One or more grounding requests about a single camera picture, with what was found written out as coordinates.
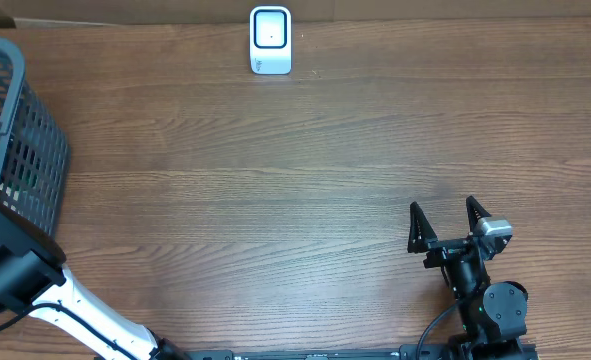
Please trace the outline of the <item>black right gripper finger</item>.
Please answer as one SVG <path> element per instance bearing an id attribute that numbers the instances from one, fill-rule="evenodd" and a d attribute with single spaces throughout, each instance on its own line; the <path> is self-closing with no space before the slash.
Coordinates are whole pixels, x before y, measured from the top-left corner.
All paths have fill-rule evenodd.
<path id="1" fill-rule="evenodd" d="M 474 231 L 482 218 L 490 217 L 491 214 L 476 200 L 473 195 L 466 198 L 466 209 L 469 223 L 469 230 Z"/>
<path id="2" fill-rule="evenodd" d="M 407 251 L 425 253 L 430 249 L 431 243 L 438 241 L 438 237 L 417 202 L 410 204 L 409 211 L 410 229 Z"/>

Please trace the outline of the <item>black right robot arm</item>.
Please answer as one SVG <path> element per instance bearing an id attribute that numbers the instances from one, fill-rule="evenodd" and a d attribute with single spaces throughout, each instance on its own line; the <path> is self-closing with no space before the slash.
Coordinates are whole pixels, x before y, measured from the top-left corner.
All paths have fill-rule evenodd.
<path id="1" fill-rule="evenodd" d="M 415 359 L 536 359 L 536 348 L 520 341 L 527 333 L 527 290 L 514 281 L 493 283 L 486 269 L 508 245 L 513 227 L 506 218 L 491 215 L 474 196 L 466 198 L 466 209 L 468 234 L 440 240 L 420 205 L 409 206 L 407 251 L 424 254 L 424 267 L 441 271 L 455 303 L 429 323 L 406 353 Z M 453 312 L 459 313 L 463 332 L 428 349 L 430 332 Z"/>

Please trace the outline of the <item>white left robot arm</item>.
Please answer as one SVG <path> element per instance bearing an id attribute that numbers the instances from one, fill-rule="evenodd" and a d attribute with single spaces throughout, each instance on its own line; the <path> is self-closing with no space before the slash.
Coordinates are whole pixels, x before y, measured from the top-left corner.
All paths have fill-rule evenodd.
<path id="1" fill-rule="evenodd" d="M 47 233 L 0 204 L 0 312 L 6 310 L 15 316 L 0 325 L 0 332 L 31 316 L 60 328 L 101 359 L 188 357 L 86 289 Z"/>

